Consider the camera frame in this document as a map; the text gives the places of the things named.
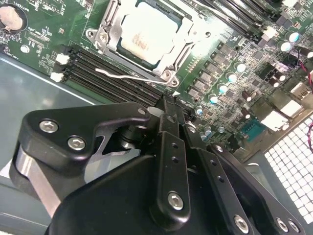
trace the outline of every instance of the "chip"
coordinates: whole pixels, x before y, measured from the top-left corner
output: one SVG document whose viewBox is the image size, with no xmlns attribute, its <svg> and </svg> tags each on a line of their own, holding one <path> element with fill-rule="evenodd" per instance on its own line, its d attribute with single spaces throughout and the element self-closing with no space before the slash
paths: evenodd
<svg viewBox="0 0 313 235">
<path fill-rule="evenodd" d="M 218 67 L 216 67 L 215 65 L 209 63 L 207 66 L 206 66 L 206 69 L 208 71 L 210 71 L 211 73 L 217 73 L 217 75 L 220 75 L 222 73 L 222 70 L 219 69 Z"/>
<path fill-rule="evenodd" d="M 229 97 L 229 98 L 233 98 L 235 96 L 235 93 L 231 90 L 229 90 L 227 93 L 226 93 L 226 96 Z"/>
<path fill-rule="evenodd" d="M 233 122 L 231 125 L 232 125 L 234 128 L 237 128 L 237 127 L 239 126 L 239 124 L 236 123 L 236 122 Z"/>
<path fill-rule="evenodd" d="M 253 86 L 257 87 L 260 84 L 260 82 L 258 80 L 254 80 L 252 84 Z"/>
<path fill-rule="evenodd" d="M 202 120 L 202 122 L 200 123 L 200 125 L 205 126 L 207 124 L 206 120 Z"/>
<path fill-rule="evenodd" d="M 122 28 L 121 46 L 155 65 L 173 49 L 178 25 L 162 12 L 141 2 L 136 8 L 136 14 L 125 17 Z"/>
<path fill-rule="evenodd" d="M 200 78 L 201 78 L 203 81 L 209 83 L 209 82 L 212 80 L 213 77 L 212 77 L 211 75 L 209 75 L 208 73 L 206 73 L 206 72 L 202 72 Z"/>
<path fill-rule="evenodd" d="M 213 54 L 212 58 L 216 63 L 220 65 L 229 65 L 229 61 L 226 60 L 221 54 L 218 54 L 218 53 Z"/>
<path fill-rule="evenodd" d="M 231 116 L 233 116 L 233 114 L 231 112 L 227 112 L 224 117 L 225 118 L 230 118 Z"/>
<path fill-rule="evenodd" d="M 197 95 L 199 95 L 199 92 L 191 88 L 188 94 L 191 95 L 192 97 L 196 97 Z"/>
<path fill-rule="evenodd" d="M 232 52 L 232 49 L 225 44 L 220 44 L 219 50 L 225 55 L 229 55 Z"/>
<path fill-rule="evenodd" d="M 257 51 L 253 57 L 257 60 L 260 60 L 263 57 L 263 53 L 260 51 Z"/>
<path fill-rule="evenodd" d="M 205 88 L 205 84 L 198 80 L 196 80 L 196 82 L 194 83 L 194 86 L 198 88 L 199 90 L 203 90 Z"/>
</svg>

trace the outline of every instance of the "hole in bracket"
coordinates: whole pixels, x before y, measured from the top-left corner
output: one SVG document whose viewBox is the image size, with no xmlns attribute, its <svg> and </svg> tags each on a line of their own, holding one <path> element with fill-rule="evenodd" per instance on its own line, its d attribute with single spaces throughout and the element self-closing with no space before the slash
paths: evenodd
<svg viewBox="0 0 313 235">
<path fill-rule="evenodd" d="M 225 180 L 224 180 L 221 176 L 218 176 L 217 179 L 218 179 L 220 182 L 222 182 L 222 183 L 225 182 Z"/>
<path fill-rule="evenodd" d="M 178 149 L 178 145 L 176 143 L 172 143 L 173 148 Z"/>
<path fill-rule="evenodd" d="M 214 160 L 211 160 L 210 162 L 212 163 L 213 166 L 217 166 L 217 164 Z"/>
<path fill-rule="evenodd" d="M 178 159 L 177 159 L 177 157 L 172 157 L 172 161 L 174 162 L 174 163 L 178 163 L 179 161 L 178 161 Z"/>
</svg>

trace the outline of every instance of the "gray metal surface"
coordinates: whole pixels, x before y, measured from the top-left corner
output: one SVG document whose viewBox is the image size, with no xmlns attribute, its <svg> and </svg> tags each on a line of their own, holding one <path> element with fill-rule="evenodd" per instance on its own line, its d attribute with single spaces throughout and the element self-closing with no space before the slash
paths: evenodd
<svg viewBox="0 0 313 235">
<path fill-rule="evenodd" d="M 40 109 L 100 104 L 6 56 L 0 56 L 0 171 L 11 160 L 23 116 Z M 41 202 L 0 176 L 0 230 L 42 235 L 50 217 Z"/>
</svg>

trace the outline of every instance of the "silver metal plate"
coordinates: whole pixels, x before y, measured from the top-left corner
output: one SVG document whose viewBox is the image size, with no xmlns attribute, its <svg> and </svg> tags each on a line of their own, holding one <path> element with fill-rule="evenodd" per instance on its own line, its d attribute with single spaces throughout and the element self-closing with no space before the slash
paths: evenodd
<svg viewBox="0 0 313 235">
<path fill-rule="evenodd" d="M 86 36 L 93 45 L 110 58 L 133 69 L 150 82 L 177 87 L 179 80 L 176 77 L 178 70 L 184 63 L 192 48 L 197 42 L 210 36 L 208 26 L 203 16 L 180 0 L 156 0 L 172 9 L 181 17 L 179 27 L 174 39 L 174 47 L 170 53 L 164 54 L 157 67 L 153 70 L 140 65 L 121 55 L 117 46 L 121 39 L 122 23 L 127 15 L 136 10 L 137 0 L 111 0 L 102 18 L 98 29 L 88 29 Z"/>
</svg>

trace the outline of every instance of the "black capacitor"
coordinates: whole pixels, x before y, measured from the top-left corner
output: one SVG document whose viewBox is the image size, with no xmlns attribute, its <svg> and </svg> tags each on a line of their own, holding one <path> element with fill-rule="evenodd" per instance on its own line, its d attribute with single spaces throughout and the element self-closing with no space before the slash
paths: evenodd
<svg viewBox="0 0 313 235">
<path fill-rule="evenodd" d="M 311 51 L 310 49 L 307 49 L 305 47 L 296 47 L 296 49 L 300 52 L 300 55 L 304 55 L 307 58 L 313 57 L 313 51 Z"/>
<path fill-rule="evenodd" d="M 246 91 L 243 91 L 241 93 L 241 96 L 245 99 L 245 101 L 250 102 L 252 100 L 252 97 L 250 96 L 250 94 Z"/>
<path fill-rule="evenodd" d="M 279 86 L 279 81 L 275 78 L 275 77 L 272 77 L 268 83 L 270 83 L 273 87 L 278 87 Z"/>
<path fill-rule="evenodd" d="M 281 82 L 283 82 L 283 81 L 286 80 L 286 76 L 283 75 L 283 74 L 282 74 L 280 71 L 278 71 L 278 70 L 276 70 L 276 73 L 275 73 L 274 77 L 275 77 L 277 80 L 281 81 Z"/>
<path fill-rule="evenodd" d="M 245 117 L 245 119 L 249 119 L 251 117 L 251 114 L 249 113 L 249 111 L 246 108 L 242 108 L 241 113 Z"/>
</svg>

